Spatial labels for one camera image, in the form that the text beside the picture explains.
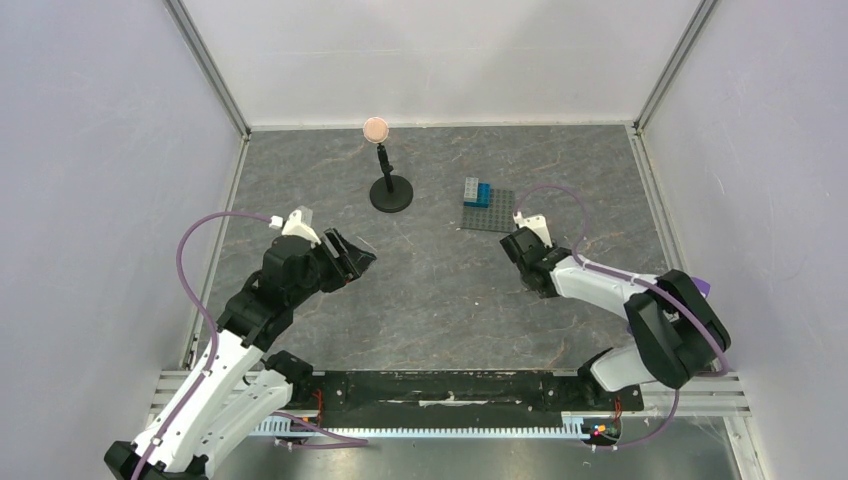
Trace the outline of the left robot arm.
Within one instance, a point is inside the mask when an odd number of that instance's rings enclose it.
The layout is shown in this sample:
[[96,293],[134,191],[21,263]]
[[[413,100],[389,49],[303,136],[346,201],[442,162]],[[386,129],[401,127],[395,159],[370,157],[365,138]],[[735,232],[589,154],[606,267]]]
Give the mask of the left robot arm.
[[322,237],[305,230],[273,240],[169,403],[134,440],[107,450],[104,461],[114,477],[208,479],[272,413],[307,405],[314,393],[311,369],[284,352],[273,355],[244,392],[231,393],[292,324],[297,307],[360,278],[375,260],[335,229]]

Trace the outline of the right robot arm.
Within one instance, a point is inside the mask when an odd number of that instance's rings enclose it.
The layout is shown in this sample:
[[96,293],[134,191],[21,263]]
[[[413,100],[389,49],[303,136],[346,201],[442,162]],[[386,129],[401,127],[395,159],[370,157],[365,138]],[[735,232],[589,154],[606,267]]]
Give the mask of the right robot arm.
[[582,301],[627,322],[629,344],[583,365],[577,392],[585,405],[602,408],[619,390],[637,384],[678,390],[713,362],[728,369],[730,335],[700,284],[685,272],[655,276],[615,269],[547,244],[527,227],[500,244],[524,286],[540,297]]

